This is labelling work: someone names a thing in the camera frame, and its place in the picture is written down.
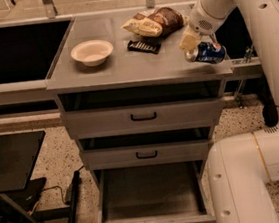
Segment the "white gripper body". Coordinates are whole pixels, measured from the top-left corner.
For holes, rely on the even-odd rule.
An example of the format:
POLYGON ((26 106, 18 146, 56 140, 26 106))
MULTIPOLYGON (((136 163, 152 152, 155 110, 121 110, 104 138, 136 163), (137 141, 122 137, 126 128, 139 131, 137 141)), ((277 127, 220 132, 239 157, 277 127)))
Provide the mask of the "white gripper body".
POLYGON ((214 34, 220 27, 220 20, 211 17, 198 2, 191 9, 189 20, 190 27, 201 35, 214 34))

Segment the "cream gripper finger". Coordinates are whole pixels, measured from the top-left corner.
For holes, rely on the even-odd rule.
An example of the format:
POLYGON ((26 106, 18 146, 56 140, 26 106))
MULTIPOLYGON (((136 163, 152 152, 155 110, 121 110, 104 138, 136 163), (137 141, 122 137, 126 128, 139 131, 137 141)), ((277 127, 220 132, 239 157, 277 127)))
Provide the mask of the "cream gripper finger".
POLYGON ((199 45, 202 37, 200 32, 196 31, 189 24, 183 30, 179 48, 184 52, 189 52, 189 50, 193 50, 199 45))

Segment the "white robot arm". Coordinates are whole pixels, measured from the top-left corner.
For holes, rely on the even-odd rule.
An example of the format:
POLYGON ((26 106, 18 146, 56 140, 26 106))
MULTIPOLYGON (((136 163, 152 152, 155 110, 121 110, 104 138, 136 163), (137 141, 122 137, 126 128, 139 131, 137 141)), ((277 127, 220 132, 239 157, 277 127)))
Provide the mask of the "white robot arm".
POLYGON ((216 142, 207 170, 217 223, 279 223, 266 185, 279 180, 279 0, 197 0, 180 47, 189 51, 239 10, 267 80, 270 129, 216 142))

